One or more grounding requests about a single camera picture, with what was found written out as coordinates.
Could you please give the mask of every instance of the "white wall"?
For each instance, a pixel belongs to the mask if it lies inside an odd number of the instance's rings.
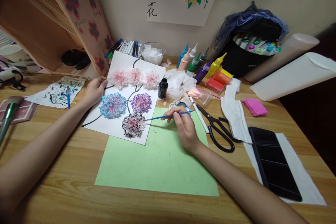
[[[215,37],[229,14],[245,10],[252,0],[215,0],[204,27],[147,21],[146,0],[100,0],[114,41],[157,41],[167,48],[166,55],[179,56],[189,42],[198,42],[198,51],[208,46],[214,53]],[[336,21],[335,0],[254,0],[258,8],[269,9],[294,33],[317,35]]]

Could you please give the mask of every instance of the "green paper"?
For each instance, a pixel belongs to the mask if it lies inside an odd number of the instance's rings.
[[[166,111],[155,108],[153,117]],[[199,139],[208,146],[200,119],[191,114]],[[153,120],[145,146],[110,136],[95,185],[219,196],[216,179],[181,146],[174,120]]]

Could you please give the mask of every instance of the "wooden desk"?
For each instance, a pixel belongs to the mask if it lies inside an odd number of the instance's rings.
[[[25,93],[5,87],[0,90],[0,99],[35,94],[60,77],[39,74],[26,78]],[[80,100],[84,92],[85,88],[75,102]],[[244,98],[257,98],[246,81],[243,81],[240,93],[236,95],[236,99]],[[251,116],[243,105],[247,125],[284,133],[328,204],[328,207],[291,206],[310,223],[335,223],[335,176],[281,103],[278,100],[262,103],[269,114],[261,118]],[[163,107],[163,102],[158,101],[156,106]],[[211,100],[206,110],[214,117],[223,116],[218,99]],[[58,108],[38,106],[31,121],[11,126],[0,149],[0,165],[65,112]],[[107,140],[108,135],[78,127],[50,169],[18,207],[17,216],[21,216],[26,223],[251,223],[219,184],[220,197],[95,186]],[[235,152],[228,154],[220,151],[209,136],[208,142],[211,149],[257,179],[242,144],[235,144]]]

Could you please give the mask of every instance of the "string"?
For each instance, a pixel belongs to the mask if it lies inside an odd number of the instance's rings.
[[[280,37],[277,39],[277,41],[282,41],[288,33],[288,26],[269,10],[258,9],[254,1],[252,1],[251,5],[245,11],[235,13],[226,17],[225,21],[222,24],[222,27],[220,28],[216,36],[215,50],[218,50],[223,45],[226,38],[231,34],[231,32],[233,32],[233,30],[237,26],[242,26],[247,22],[261,17],[272,20],[282,28]]]

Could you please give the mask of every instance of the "black scissors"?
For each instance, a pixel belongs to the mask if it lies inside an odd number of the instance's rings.
[[[211,126],[208,126],[208,129],[209,129],[209,133],[210,133],[210,137],[211,137],[211,139],[212,139],[212,141],[213,141],[213,143],[221,150],[221,151],[224,151],[224,152],[228,152],[228,153],[232,153],[232,152],[234,152],[235,150],[235,145],[233,144],[233,142],[232,141],[234,141],[234,142],[236,142],[236,143],[241,143],[242,142],[242,140],[238,140],[238,139],[236,139],[236,138],[234,138],[233,136],[232,136],[232,134],[224,127],[224,125],[220,122],[220,121],[222,121],[222,122],[225,122],[225,123],[229,123],[229,121],[227,120],[227,119],[225,119],[225,118],[222,118],[222,117],[219,117],[218,119],[216,119],[216,118],[213,118],[207,111],[205,111],[205,109],[204,108],[202,108],[200,105],[198,105],[197,103],[195,103],[196,104],[196,106],[198,107],[198,109],[202,112],[202,114],[203,115],[205,115],[206,117],[207,117],[207,119],[209,120],[209,122],[210,122],[210,125]],[[214,122],[216,122],[219,126],[220,126],[220,128],[225,132],[225,134],[226,135],[228,135],[228,136],[226,136],[222,131],[220,131],[220,129],[218,129],[215,125],[214,125]],[[226,149],[226,148],[224,148],[223,146],[221,146],[217,141],[216,141],[216,139],[215,139],[215,137],[214,137],[214,134],[212,133],[212,129],[211,129],[211,127],[212,128],[214,128],[215,129],[215,131],[217,131],[229,144],[230,144],[230,146],[231,146],[231,149]]]

